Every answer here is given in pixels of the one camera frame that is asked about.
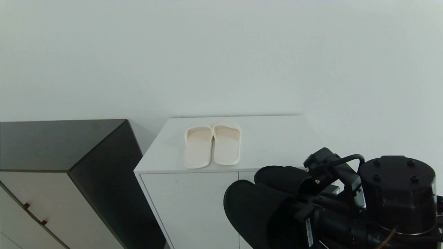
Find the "slide sandal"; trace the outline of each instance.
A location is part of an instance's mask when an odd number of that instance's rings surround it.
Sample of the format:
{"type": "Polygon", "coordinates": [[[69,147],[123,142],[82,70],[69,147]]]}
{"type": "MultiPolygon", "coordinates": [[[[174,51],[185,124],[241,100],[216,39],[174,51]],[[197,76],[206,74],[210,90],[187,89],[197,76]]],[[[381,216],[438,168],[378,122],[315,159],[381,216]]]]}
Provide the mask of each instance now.
{"type": "Polygon", "coordinates": [[[210,125],[190,127],[185,133],[185,166],[198,169],[211,162],[212,128],[210,125]]]}
{"type": "Polygon", "coordinates": [[[235,165],[240,160],[241,130],[232,120],[221,120],[213,128],[214,162],[235,165]]]}

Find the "cable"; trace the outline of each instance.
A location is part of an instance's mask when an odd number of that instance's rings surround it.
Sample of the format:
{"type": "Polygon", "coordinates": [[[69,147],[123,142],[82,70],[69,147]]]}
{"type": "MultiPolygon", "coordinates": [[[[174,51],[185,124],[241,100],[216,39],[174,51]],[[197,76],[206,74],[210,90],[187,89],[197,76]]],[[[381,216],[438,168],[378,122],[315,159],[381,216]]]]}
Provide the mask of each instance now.
{"type": "Polygon", "coordinates": [[[362,155],[354,154],[354,155],[350,155],[350,156],[346,156],[346,157],[340,158],[340,159],[335,160],[335,161],[331,161],[331,162],[327,162],[325,164],[321,164],[315,170],[325,170],[325,169],[328,169],[330,167],[334,167],[334,166],[337,166],[337,165],[340,165],[340,164],[343,164],[343,163],[347,163],[347,162],[350,162],[350,161],[355,160],[355,159],[358,159],[360,161],[359,164],[358,164],[358,168],[360,168],[360,166],[365,163],[365,158],[362,155]]]}
{"type": "Polygon", "coordinates": [[[391,240],[392,236],[394,236],[396,231],[397,230],[393,228],[391,233],[386,237],[386,239],[382,241],[380,244],[378,244],[378,246],[376,246],[374,249],[382,249],[391,240]]]}

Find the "screw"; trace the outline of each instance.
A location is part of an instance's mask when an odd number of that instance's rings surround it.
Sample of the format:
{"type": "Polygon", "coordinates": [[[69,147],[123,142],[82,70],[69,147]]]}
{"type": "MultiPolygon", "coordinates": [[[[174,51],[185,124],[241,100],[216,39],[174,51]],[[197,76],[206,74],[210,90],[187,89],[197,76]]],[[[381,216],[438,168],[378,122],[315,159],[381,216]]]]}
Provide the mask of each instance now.
{"type": "Polygon", "coordinates": [[[413,182],[413,183],[418,182],[418,177],[415,175],[411,176],[411,182],[413,182]]]}

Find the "sticker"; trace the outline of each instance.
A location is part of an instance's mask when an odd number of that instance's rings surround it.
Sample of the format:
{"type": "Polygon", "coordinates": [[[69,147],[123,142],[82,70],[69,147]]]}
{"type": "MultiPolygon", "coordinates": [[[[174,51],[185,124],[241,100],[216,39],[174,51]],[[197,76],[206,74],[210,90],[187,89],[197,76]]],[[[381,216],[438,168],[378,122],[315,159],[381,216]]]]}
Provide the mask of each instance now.
{"type": "Polygon", "coordinates": [[[305,223],[306,223],[307,242],[309,244],[309,247],[311,247],[314,244],[314,238],[312,237],[311,219],[308,218],[305,221],[305,223]]]}

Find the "beige drawer front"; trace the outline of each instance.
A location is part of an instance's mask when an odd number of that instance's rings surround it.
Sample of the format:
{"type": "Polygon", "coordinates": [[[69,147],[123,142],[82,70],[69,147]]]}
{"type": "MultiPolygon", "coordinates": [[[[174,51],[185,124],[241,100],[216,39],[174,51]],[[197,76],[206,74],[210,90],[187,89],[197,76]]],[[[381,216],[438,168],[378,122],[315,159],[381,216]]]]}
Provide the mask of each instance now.
{"type": "Polygon", "coordinates": [[[0,187],[0,248],[64,249],[0,187]]]}
{"type": "Polygon", "coordinates": [[[0,180],[70,249],[122,249],[65,173],[0,172],[0,180]]]}

